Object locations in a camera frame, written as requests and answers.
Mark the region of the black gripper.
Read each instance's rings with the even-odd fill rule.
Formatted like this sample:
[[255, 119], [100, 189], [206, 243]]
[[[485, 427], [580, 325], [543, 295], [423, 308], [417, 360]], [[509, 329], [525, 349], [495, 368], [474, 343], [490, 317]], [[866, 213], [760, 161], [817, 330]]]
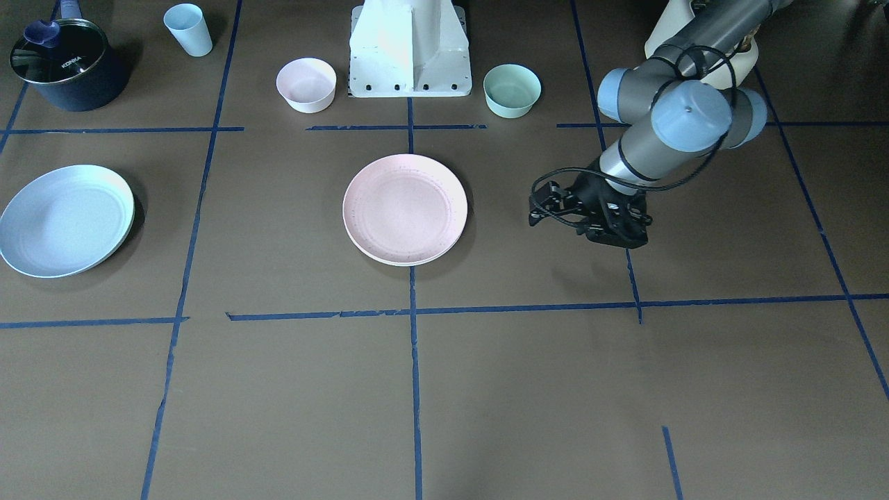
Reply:
[[607, 181], [600, 171], [575, 171], [574, 182], [563, 187], [552, 171], [531, 184], [529, 225], [553, 219], [575, 234], [604, 246], [635, 249], [648, 244], [653, 221], [641, 191], [626, 195]]

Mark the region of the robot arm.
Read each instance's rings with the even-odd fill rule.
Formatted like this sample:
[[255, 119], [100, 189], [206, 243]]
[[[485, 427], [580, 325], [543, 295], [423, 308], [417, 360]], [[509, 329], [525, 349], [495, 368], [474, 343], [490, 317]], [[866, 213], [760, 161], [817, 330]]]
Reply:
[[568, 187], [548, 173], [529, 194], [529, 224], [555, 219], [591, 242], [638, 248], [653, 219], [647, 193], [676, 189], [667, 175], [699, 158], [734, 149], [764, 129], [760, 94], [740, 88], [731, 57], [746, 37], [786, 1], [711, 1], [633, 69], [619, 67], [600, 83], [601, 113], [626, 132]]

